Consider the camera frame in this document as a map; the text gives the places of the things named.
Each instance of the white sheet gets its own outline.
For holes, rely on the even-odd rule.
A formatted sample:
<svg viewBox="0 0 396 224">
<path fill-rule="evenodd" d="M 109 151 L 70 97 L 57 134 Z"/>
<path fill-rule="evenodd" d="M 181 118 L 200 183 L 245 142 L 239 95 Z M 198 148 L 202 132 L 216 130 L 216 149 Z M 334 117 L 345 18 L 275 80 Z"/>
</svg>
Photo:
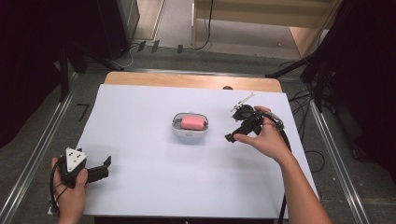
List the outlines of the white sheet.
<svg viewBox="0 0 396 224">
<path fill-rule="evenodd" d="M 246 104 L 270 107 L 283 120 L 292 152 L 316 191 L 286 94 L 255 93 Z M 112 164 L 108 178 L 88 186 L 84 214 L 278 217 L 284 188 L 277 163 L 224 138 L 240 126 L 230 109 L 249 95 L 102 85 L 78 147 L 88 153 L 87 168 L 102 164 L 107 156 Z M 173 134 L 173 117 L 181 112 L 208 118 L 204 139 L 186 142 Z"/>
</svg>

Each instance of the hand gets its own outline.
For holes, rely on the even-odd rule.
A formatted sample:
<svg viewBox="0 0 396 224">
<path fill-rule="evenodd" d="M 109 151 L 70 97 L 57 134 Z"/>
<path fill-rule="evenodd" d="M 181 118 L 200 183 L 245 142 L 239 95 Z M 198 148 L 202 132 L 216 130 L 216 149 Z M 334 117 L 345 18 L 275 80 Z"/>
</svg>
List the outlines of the hand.
<svg viewBox="0 0 396 224">
<path fill-rule="evenodd" d="M 271 111 L 263 106 L 254 106 L 254 109 L 262 112 Z M 257 137 L 236 133 L 233 138 L 238 142 L 257 148 L 262 154 L 273 158 L 277 162 L 282 161 L 285 156 L 291 154 L 275 124 L 266 117 L 264 117 L 262 123 L 262 131 Z"/>
<path fill-rule="evenodd" d="M 57 161 L 57 158 L 52 158 L 52 167 Z M 82 169 L 78 173 L 76 186 L 73 189 L 65 189 L 66 186 L 61 181 L 61 174 L 58 170 L 55 172 L 53 187 L 55 187 L 55 196 L 58 199 L 60 209 L 59 223 L 78 223 L 81 219 L 85 207 L 85 184 L 87 179 L 88 171 L 87 169 Z"/>
</svg>

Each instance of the wrist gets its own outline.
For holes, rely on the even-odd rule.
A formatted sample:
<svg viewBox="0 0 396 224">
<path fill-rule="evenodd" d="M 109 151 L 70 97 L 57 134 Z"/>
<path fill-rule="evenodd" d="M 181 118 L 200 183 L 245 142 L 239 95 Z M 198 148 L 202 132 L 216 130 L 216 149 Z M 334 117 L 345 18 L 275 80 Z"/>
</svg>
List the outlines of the wrist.
<svg viewBox="0 0 396 224">
<path fill-rule="evenodd" d="M 290 167 L 291 165 L 298 163 L 288 148 L 283 149 L 283 151 L 284 152 L 279 157 L 274 159 L 279 164 L 282 170 L 287 167 Z"/>
<path fill-rule="evenodd" d="M 58 224 L 78 224 L 80 217 L 60 216 Z"/>
</svg>

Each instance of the forearm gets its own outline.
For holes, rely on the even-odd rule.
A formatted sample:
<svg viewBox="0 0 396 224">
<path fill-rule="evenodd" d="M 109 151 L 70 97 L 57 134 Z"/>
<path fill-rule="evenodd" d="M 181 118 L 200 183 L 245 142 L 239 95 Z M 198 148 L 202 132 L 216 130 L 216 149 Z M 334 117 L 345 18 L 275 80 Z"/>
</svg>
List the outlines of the forearm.
<svg viewBox="0 0 396 224">
<path fill-rule="evenodd" d="M 290 223 L 332 223 L 291 154 L 279 161 L 285 185 Z"/>
</svg>

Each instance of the pink sponge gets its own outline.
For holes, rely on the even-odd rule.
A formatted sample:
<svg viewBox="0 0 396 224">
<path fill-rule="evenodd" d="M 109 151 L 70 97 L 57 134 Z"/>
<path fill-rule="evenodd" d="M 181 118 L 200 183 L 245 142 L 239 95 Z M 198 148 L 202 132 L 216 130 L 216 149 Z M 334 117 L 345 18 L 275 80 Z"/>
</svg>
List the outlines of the pink sponge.
<svg viewBox="0 0 396 224">
<path fill-rule="evenodd" d="M 204 129 L 204 118 L 186 115 L 181 120 L 181 128 L 201 131 Z"/>
</svg>

